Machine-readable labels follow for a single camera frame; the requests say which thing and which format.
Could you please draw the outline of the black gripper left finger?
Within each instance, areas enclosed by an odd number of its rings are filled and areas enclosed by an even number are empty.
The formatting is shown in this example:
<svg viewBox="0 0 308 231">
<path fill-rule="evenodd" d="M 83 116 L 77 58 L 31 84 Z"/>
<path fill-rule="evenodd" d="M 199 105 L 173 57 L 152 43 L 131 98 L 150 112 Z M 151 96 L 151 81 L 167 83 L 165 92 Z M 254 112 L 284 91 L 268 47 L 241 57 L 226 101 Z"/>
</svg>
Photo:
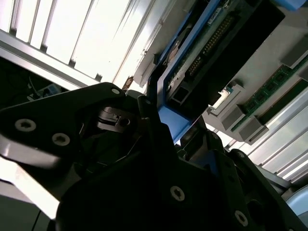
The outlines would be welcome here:
<svg viewBox="0 0 308 231">
<path fill-rule="evenodd" d="M 0 178 L 47 215 L 77 183 L 132 156 L 178 159 L 155 104 L 111 83 L 0 112 Z"/>
</svg>

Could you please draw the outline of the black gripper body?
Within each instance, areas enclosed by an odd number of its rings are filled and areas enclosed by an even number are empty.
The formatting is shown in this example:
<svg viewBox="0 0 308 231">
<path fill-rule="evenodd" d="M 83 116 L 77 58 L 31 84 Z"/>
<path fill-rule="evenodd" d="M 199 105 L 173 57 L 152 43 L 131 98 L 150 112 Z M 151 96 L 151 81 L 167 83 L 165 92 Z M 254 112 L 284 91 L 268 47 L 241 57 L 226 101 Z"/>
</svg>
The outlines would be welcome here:
<svg viewBox="0 0 308 231">
<path fill-rule="evenodd" d="M 219 231 L 230 225 L 213 175 L 186 161 L 132 156 L 74 185 L 58 231 Z"/>
</svg>

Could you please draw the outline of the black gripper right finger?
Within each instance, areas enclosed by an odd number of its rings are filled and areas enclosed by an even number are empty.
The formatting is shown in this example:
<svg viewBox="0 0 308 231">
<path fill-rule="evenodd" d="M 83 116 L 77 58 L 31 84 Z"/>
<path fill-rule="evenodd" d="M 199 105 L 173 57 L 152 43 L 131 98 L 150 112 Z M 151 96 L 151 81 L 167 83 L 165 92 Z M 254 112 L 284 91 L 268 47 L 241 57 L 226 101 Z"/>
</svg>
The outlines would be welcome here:
<svg viewBox="0 0 308 231">
<path fill-rule="evenodd" d="M 214 182 L 210 201 L 226 231 L 305 231 L 306 225 L 246 154 L 225 151 L 199 117 L 185 134 L 185 159 L 205 167 Z"/>
</svg>

